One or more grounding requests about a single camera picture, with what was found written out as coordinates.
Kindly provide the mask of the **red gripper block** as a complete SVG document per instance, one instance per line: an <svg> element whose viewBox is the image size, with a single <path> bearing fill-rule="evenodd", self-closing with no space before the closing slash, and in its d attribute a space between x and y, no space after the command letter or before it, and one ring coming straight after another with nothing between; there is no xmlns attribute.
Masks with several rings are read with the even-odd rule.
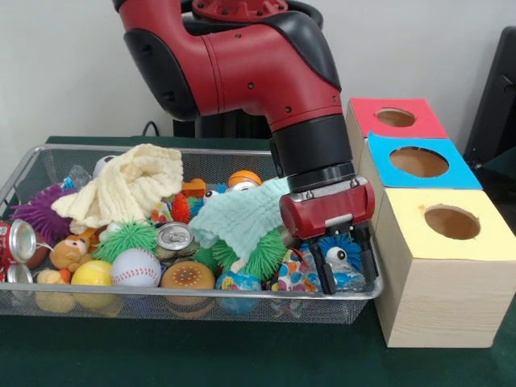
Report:
<svg viewBox="0 0 516 387"><path fill-rule="evenodd" d="M352 236L360 247L364 277L378 277L368 227L357 225L372 218L374 207L375 193L369 181L342 181L281 197L281 217L289 233L295 238L310 239L310 252L324 294L336 293L335 278L319 246L319 238L315 237L325 235L330 227L356 225Z"/></svg>

